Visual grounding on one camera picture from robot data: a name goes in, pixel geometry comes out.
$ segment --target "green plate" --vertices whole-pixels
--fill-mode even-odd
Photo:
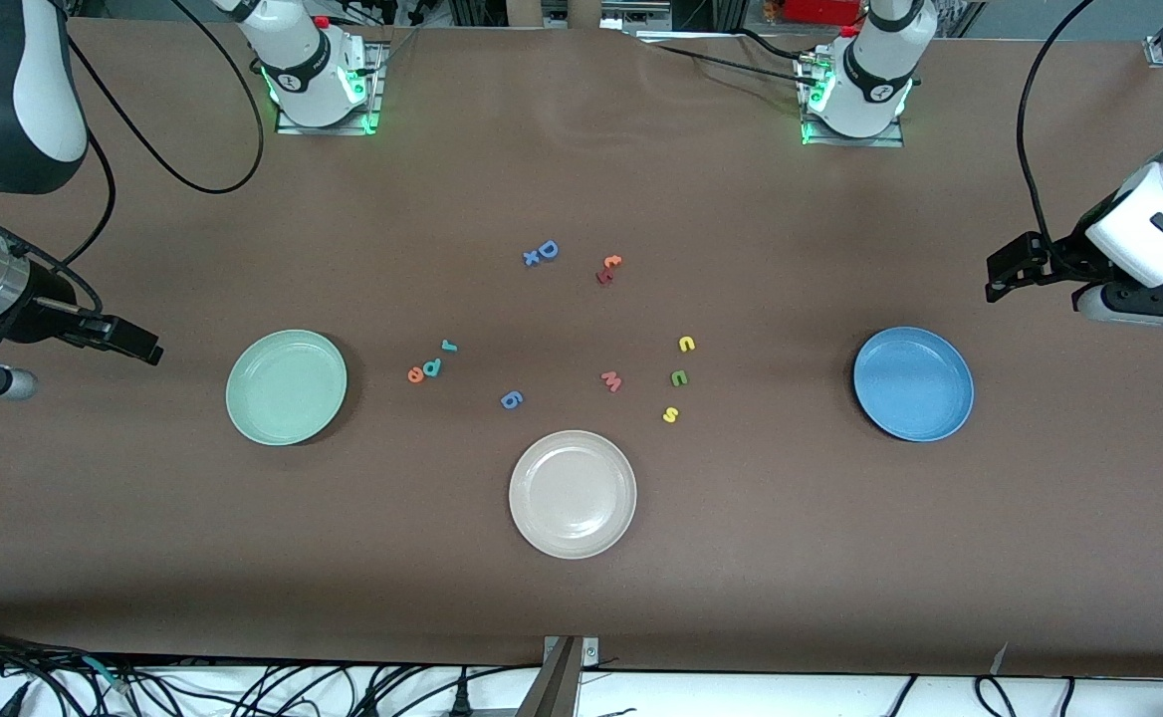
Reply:
[[[345,395],[342,353],[313,331],[276,331],[255,340],[227,377],[231,424],[263,445],[291,445],[317,435]]]

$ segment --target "plate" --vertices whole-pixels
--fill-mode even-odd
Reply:
[[[291,445],[317,435],[345,395],[342,353],[313,331],[276,331],[255,340],[227,377],[231,424],[263,445]]]
[[[509,476],[509,514],[533,547],[565,560],[616,545],[635,517],[635,471],[621,449],[590,431],[530,445]]]
[[[972,372],[954,345],[927,330],[878,331],[855,354],[855,396],[889,435],[932,442],[963,428],[972,413]]]

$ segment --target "brown table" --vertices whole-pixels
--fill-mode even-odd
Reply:
[[[244,170],[249,114],[194,28],[72,34],[177,167]],[[1009,641],[1006,672],[1163,675],[1163,331],[1087,322],[1073,287],[983,299],[984,258],[1033,225],[1013,127],[1035,51],[936,42],[908,145],[846,150],[800,145],[778,80],[618,33],[422,31],[380,135],[269,136],[221,199],[164,175],[79,73],[121,198],[78,268],[166,358],[0,351],[43,380],[0,402],[0,630],[468,662],[586,632],[623,666],[827,672],[983,672]],[[1163,146],[1163,72],[1136,45],[1057,46],[1030,146],[1065,230]],[[90,160],[57,194],[0,196],[0,222],[66,253],[102,200]],[[547,239],[558,259],[525,268]],[[855,350],[897,324],[972,367],[949,440],[856,408]],[[264,449],[223,381],[291,327],[340,344],[349,400]],[[409,385],[444,338],[444,375]],[[519,454],[562,428],[611,437],[640,480],[626,538],[579,562],[506,504]]]

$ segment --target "red object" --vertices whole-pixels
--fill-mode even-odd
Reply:
[[[859,0],[786,0],[785,17],[795,23],[849,26],[859,16]]]

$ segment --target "plate rim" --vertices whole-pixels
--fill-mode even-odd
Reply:
[[[627,467],[628,475],[630,475],[630,509],[627,510],[626,517],[622,518],[621,530],[614,533],[613,539],[606,540],[605,544],[600,544],[600,547],[597,550],[586,551],[585,554],[552,553],[551,550],[547,550],[545,546],[537,544],[536,540],[534,540],[530,536],[528,536],[528,533],[523,531],[521,522],[519,522],[519,518],[516,516],[515,501],[513,499],[516,483],[516,475],[519,471],[521,471],[521,466],[523,465],[523,463],[526,463],[528,456],[533,453],[533,450],[535,450],[536,446],[540,446],[541,444],[544,444],[547,440],[555,439],[555,437],[559,437],[563,435],[587,436],[591,437],[592,439],[599,439],[600,443],[608,445],[609,449],[613,449],[614,452],[616,452],[618,458],[621,458],[623,466]],[[616,443],[609,440],[607,436],[597,435],[597,432],[587,431],[584,428],[565,428],[562,431],[550,432],[550,435],[540,437],[540,439],[534,440],[531,445],[525,449],[523,452],[519,456],[519,459],[515,460],[515,466],[509,472],[508,485],[506,485],[506,503],[508,503],[509,516],[512,516],[512,523],[514,523],[515,530],[519,532],[519,535],[521,535],[523,539],[528,542],[528,544],[535,547],[538,553],[549,554],[549,557],[559,560],[585,560],[594,558],[597,557],[597,554],[605,553],[614,545],[618,545],[618,542],[620,542],[622,537],[626,537],[627,531],[630,530],[630,525],[635,521],[635,512],[637,508],[640,508],[640,479],[635,475],[635,467],[632,466],[630,458],[627,457],[627,453],[623,452],[623,450],[621,450],[621,446],[619,446]]]
[[[904,332],[913,331],[927,339],[935,339],[936,344],[941,344],[947,350],[951,351],[951,354],[954,354],[955,358],[958,359],[961,368],[963,368],[963,371],[966,372],[966,389],[968,389],[966,409],[958,417],[958,421],[956,421],[954,425],[949,428],[949,430],[942,431],[940,432],[940,435],[933,435],[926,437],[900,435],[900,432],[892,430],[891,426],[885,425],[885,423],[883,423],[871,411],[869,411],[868,406],[864,404],[864,400],[861,400],[861,367],[863,367],[865,352],[872,353],[871,350],[876,350],[878,345],[885,345],[887,340],[885,335],[889,335],[889,332],[901,332],[901,331]],[[935,443],[936,440],[943,440],[946,439],[946,437],[956,435],[956,432],[958,432],[965,425],[970,416],[972,416],[972,410],[976,407],[976,377],[972,375],[972,368],[966,363],[965,356],[963,356],[963,352],[958,351],[958,347],[956,345],[952,345],[949,339],[940,336],[936,331],[925,330],[925,328],[922,327],[909,327],[909,325],[889,327],[885,328],[885,330],[875,332],[875,335],[869,337],[869,339],[865,339],[864,344],[862,344],[861,349],[855,353],[855,363],[854,366],[851,366],[851,389],[854,389],[855,392],[856,404],[859,404],[862,411],[864,411],[865,416],[869,417],[869,421],[873,422],[875,426],[882,428],[883,431],[886,431],[887,435],[897,437],[897,439],[911,443]]]
[[[288,335],[292,338],[302,337],[308,340],[314,339],[313,340],[314,344],[319,344],[322,346],[322,349],[326,349],[336,360],[336,366],[338,366],[338,377],[341,386],[338,387],[338,400],[336,400],[335,407],[333,407],[333,411],[330,413],[329,417],[322,420],[321,425],[316,426],[315,430],[313,430],[312,432],[308,432],[308,435],[298,437],[298,439],[276,442],[276,440],[263,439],[263,437],[259,437],[257,435],[250,435],[249,431],[245,431],[244,428],[241,428],[241,422],[237,420],[237,416],[231,411],[231,386],[234,386],[233,382],[234,380],[236,381],[243,380],[240,377],[237,377],[237,371],[241,371],[241,367],[243,367],[243,364],[245,361],[245,356],[249,356],[251,351],[257,350],[259,345],[264,344],[264,342],[274,340],[277,337],[283,337],[286,335]],[[279,330],[269,332],[269,335],[255,339],[252,344],[249,344],[245,347],[245,350],[241,352],[240,356],[236,357],[236,361],[231,364],[231,371],[227,373],[226,386],[223,386],[223,404],[227,408],[228,420],[230,420],[231,425],[236,429],[236,432],[238,432],[244,437],[248,437],[248,439],[254,440],[254,443],[257,443],[258,445],[269,445],[269,446],[294,445],[297,443],[302,443],[307,440],[309,437],[314,435],[319,435],[319,432],[326,430],[326,428],[333,422],[333,420],[335,420],[335,417],[338,416],[338,413],[341,411],[342,404],[344,403],[345,400],[347,400],[345,358],[343,358],[342,351],[338,350],[338,346],[335,345],[335,342],[329,340],[329,337],[323,336],[319,331],[311,331],[311,330]]]

